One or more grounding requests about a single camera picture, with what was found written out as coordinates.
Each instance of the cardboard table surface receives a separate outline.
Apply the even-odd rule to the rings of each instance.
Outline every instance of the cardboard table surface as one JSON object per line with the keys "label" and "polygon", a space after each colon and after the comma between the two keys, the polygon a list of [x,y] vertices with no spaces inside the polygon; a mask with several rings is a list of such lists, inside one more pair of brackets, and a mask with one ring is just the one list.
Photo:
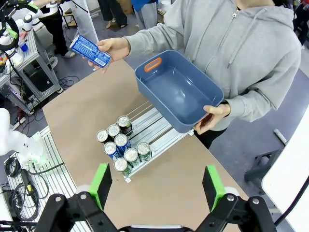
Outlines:
{"label": "cardboard table surface", "polygon": [[[182,224],[196,229],[209,213],[202,178],[215,165],[223,184],[246,194],[195,136],[186,136],[132,177],[113,168],[96,132],[146,102],[134,71],[120,60],[102,75],[94,72],[44,108],[55,144],[76,185],[90,184],[100,163],[109,162],[113,184],[104,208],[116,227],[130,224]],[[225,232],[238,231],[228,225]]]}

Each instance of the can rack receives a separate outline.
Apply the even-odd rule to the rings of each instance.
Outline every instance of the can rack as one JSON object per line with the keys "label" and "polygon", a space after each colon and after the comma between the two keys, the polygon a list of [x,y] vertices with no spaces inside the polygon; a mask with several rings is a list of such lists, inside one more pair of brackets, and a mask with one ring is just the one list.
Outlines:
{"label": "can rack", "polygon": [[132,123],[133,133],[128,136],[131,147],[136,148],[140,142],[150,145],[152,157],[148,161],[142,161],[132,169],[129,176],[124,176],[130,183],[131,177],[154,161],[174,144],[188,134],[193,135],[193,130],[187,133],[178,133],[167,120],[151,105],[146,102],[127,115]]}

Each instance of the can top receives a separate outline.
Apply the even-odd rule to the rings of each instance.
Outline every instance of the can top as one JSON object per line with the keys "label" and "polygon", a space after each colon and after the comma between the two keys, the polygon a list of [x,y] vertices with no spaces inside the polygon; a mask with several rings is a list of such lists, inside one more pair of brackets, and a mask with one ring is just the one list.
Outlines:
{"label": "can top", "polygon": [[117,158],[114,161],[114,168],[120,172],[124,171],[127,168],[127,161],[124,158]]}
{"label": "can top", "polygon": [[146,142],[141,142],[137,145],[137,152],[141,155],[146,155],[150,151],[150,146]]}
{"label": "can top", "polygon": [[106,130],[99,130],[97,132],[97,140],[99,142],[104,142],[107,139],[107,137],[108,137],[108,133]]}
{"label": "can top", "polygon": [[114,154],[116,150],[116,144],[113,142],[108,142],[104,145],[104,152],[108,155]]}
{"label": "can top", "polygon": [[124,157],[127,161],[133,162],[137,159],[138,154],[137,154],[137,151],[134,148],[129,148],[125,151]]}
{"label": "can top", "polygon": [[78,39],[79,36],[80,36],[80,35],[77,35],[77,36],[74,38],[74,40],[72,41],[72,43],[71,43],[71,45],[70,45],[70,49],[73,47],[73,45],[75,44],[75,42],[77,41],[77,39]]}
{"label": "can top", "polygon": [[124,134],[119,134],[115,137],[115,144],[117,146],[124,146],[127,143],[127,137]]}
{"label": "can top", "polygon": [[112,124],[108,127],[107,129],[107,133],[110,135],[110,136],[116,136],[117,134],[120,133],[120,128],[118,125],[116,124]]}
{"label": "can top", "polygon": [[130,119],[127,116],[120,116],[117,123],[120,127],[127,127],[130,125]]}

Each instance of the hand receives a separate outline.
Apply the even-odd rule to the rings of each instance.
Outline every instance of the hand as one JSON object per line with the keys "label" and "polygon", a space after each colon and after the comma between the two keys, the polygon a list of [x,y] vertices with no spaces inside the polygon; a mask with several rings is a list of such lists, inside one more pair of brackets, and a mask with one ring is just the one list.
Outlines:
{"label": "hand", "polygon": [[[111,38],[106,40],[101,40],[97,43],[97,46],[101,52],[107,52],[112,56],[111,62],[120,60],[127,55],[129,55],[131,46],[127,39],[125,38]],[[94,66],[95,69],[99,69],[98,65],[94,65],[91,61],[88,61],[90,66]],[[108,66],[102,69],[104,74]]]}
{"label": "hand", "polygon": [[194,129],[198,134],[202,134],[210,130],[222,118],[228,116],[231,113],[231,107],[228,103],[220,104],[218,107],[205,105],[204,110],[209,114],[194,126]]}

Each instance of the bin handle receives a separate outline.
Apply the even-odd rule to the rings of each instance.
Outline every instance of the bin handle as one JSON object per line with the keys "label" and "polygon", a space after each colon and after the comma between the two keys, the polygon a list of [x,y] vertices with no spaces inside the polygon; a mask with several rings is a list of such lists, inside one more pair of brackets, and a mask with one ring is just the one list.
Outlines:
{"label": "bin handle", "polygon": [[146,64],[144,71],[147,73],[147,72],[151,71],[152,69],[158,67],[161,63],[162,63],[162,58],[158,57],[157,59]]}

